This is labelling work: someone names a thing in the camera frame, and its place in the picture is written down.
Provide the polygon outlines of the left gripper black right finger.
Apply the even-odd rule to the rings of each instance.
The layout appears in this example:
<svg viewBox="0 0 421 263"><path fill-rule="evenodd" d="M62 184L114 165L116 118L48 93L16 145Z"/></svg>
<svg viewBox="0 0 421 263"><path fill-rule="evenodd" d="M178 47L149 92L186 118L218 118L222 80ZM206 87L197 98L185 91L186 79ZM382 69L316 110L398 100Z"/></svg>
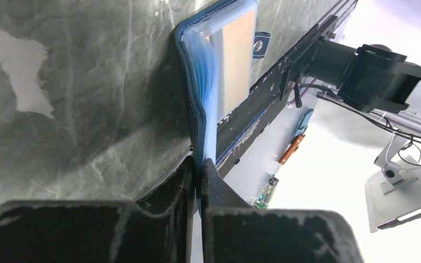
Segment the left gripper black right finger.
<svg viewBox="0 0 421 263"><path fill-rule="evenodd" d="M350 225L329 210L251 207L203 162L204 262L363 262Z"/></svg>

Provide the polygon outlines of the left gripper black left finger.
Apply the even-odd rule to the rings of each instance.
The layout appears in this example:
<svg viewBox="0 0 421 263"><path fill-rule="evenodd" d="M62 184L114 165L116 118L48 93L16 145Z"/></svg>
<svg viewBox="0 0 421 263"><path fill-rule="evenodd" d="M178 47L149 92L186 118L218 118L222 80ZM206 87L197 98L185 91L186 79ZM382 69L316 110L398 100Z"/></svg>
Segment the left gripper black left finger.
<svg viewBox="0 0 421 263"><path fill-rule="evenodd" d="M194 161L135 200L0 205L0 262L185 262Z"/></svg>

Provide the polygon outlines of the blue leather card holder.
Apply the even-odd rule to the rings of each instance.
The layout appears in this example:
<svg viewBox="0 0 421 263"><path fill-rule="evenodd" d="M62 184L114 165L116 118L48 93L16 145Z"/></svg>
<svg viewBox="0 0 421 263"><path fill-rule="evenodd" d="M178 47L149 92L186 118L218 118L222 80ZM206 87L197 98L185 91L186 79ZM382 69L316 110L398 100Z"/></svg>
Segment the blue leather card holder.
<svg viewBox="0 0 421 263"><path fill-rule="evenodd" d="M218 58L211 35L249 9L258 12L258 1L217 1L180 22L175 43L183 72L189 134L197 170L196 198L203 213L204 163L217 163Z"/></svg>

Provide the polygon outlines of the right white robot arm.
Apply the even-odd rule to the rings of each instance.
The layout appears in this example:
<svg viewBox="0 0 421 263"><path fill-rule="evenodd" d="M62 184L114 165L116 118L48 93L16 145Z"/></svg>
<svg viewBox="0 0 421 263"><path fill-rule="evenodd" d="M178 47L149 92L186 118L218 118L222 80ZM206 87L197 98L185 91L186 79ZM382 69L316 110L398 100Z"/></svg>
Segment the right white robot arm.
<svg viewBox="0 0 421 263"><path fill-rule="evenodd" d="M421 113L421 66L385 46L354 49L324 41L307 75L336 87L337 96L360 112Z"/></svg>

